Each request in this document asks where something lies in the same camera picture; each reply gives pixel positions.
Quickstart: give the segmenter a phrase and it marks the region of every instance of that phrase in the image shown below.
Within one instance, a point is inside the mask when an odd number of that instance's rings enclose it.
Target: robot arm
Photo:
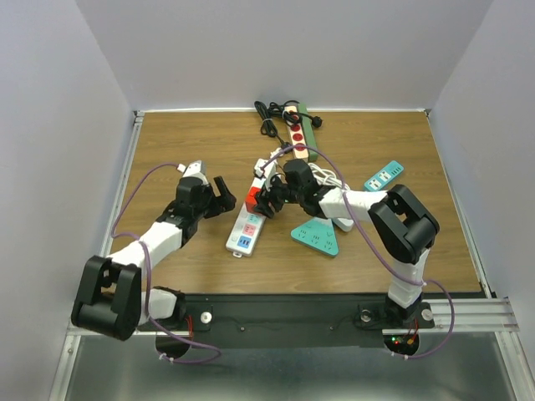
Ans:
[[[71,321],[110,337],[126,340],[135,328],[147,321],[142,304],[145,293],[145,253],[149,252],[151,269],[167,255],[183,247],[196,233],[198,222],[231,211],[236,198],[223,178],[214,179],[220,195],[216,196],[206,178],[202,161],[191,163],[176,187],[175,199],[163,210],[150,229],[138,241],[107,257],[92,256],[85,264],[74,301]],[[115,292],[105,289],[115,284]],[[183,294],[167,288],[150,292],[149,312],[153,318],[183,315],[179,302]]]
[[[290,160],[283,171],[286,183],[278,175],[265,177],[269,185],[255,196],[257,213],[273,217],[285,203],[298,203],[311,216],[351,218],[343,191],[320,185],[304,160]],[[260,173],[255,168],[255,175]],[[421,285],[406,280],[421,283],[425,261],[440,230],[438,222],[404,185],[396,185],[389,191],[347,190],[345,194],[357,220],[372,222],[386,250],[394,257],[387,307],[397,320],[411,319],[421,301]]]

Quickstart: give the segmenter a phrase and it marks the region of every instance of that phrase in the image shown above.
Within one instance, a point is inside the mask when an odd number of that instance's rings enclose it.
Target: metal frame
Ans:
[[[204,112],[204,111],[250,111],[249,108],[240,109],[175,109],[175,110],[151,110],[151,111],[172,111],[172,112]],[[367,110],[367,109],[315,109],[314,111],[392,111],[392,110]],[[422,109],[404,110],[420,111]],[[143,117],[145,112],[135,112],[136,119],[132,129],[129,147],[127,150],[125,163],[120,177],[120,184],[115,194],[115,202],[110,213],[108,222],[108,232],[115,220],[125,194],[126,183],[130,174],[130,167],[134,159],[137,141],[139,139]],[[476,248],[471,229],[468,225],[464,210],[451,187],[451,182],[446,173],[446,168],[442,163],[442,169],[445,171],[446,181],[450,187],[457,214],[461,221],[461,228],[465,235],[466,243],[471,254],[471,258],[476,269],[477,277],[481,283],[481,288],[487,298],[481,299],[455,299],[456,307],[456,325],[454,332],[494,332],[497,336],[498,346],[500,348],[507,374],[510,378],[513,391],[518,400],[531,401],[535,399],[535,382],[533,381],[532,372],[527,364],[525,353],[518,336],[518,324],[514,316],[511,304],[507,299],[492,298],[492,290],[488,286],[487,278],[483,270],[482,261]],[[112,239],[107,235],[102,243],[100,255],[106,255],[110,252]],[[422,329],[422,332],[445,332],[447,331],[450,319],[449,304],[446,300],[426,300],[431,304],[434,311],[436,327],[433,329]],[[398,333],[397,330],[384,330],[384,334]],[[187,332],[175,332],[179,335],[187,335]],[[159,334],[158,332],[136,332],[134,335],[151,335]],[[74,370],[74,363],[79,350],[80,339],[82,336],[99,335],[84,329],[69,325],[67,336],[65,338],[64,348],[61,352],[58,369],[54,378],[51,401],[64,400],[67,396],[69,381]]]

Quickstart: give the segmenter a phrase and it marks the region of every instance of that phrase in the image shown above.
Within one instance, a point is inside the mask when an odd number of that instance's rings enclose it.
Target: screw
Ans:
[[[368,309],[364,309],[360,313],[360,320],[362,320],[364,323],[371,322],[371,312]]]
[[[433,312],[430,309],[424,309],[423,311],[421,311],[421,316],[427,322],[433,320]]]
[[[211,322],[211,313],[209,312],[201,313],[201,322],[203,322],[204,324],[208,324],[209,322]]]

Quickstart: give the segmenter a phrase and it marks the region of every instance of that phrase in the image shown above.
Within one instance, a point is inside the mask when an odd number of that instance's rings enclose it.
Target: black power cord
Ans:
[[[288,148],[290,146],[290,143],[283,141],[278,135],[278,130],[275,124],[273,123],[273,118],[282,119],[284,123],[290,127],[294,124],[301,124],[301,122],[303,121],[303,117],[310,119],[311,124],[314,128],[321,127],[321,124],[323,123],[321,118],[318,116],[311,116],[306,113],[299,113],[295,111],[284,111],[284,108],[291,103],[298,104],[299,102],[297,100],[289,100],[287,102],[284,102],[282,105],[277,104],[275,102],[271,102],[269,104],[269,107],[266,107],[266,105],[261,101],[257,100],[256,102],[254,102],[254,108],[257,110],[258,114],[262,118],[260,134],[269,136],[270,138],[277,138],[278,141],[281,143],[281,149]]]

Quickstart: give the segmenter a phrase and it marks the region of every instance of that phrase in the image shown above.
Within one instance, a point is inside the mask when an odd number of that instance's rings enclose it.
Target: white wall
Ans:
[[[0,6],[0,399],[48,399],[130,106],[74,1]]]
[[[535,369],[535,3],[496,0],[431,113],[488,279]]]
[[[430,108],[491,0],[77,0],[136,109]]]

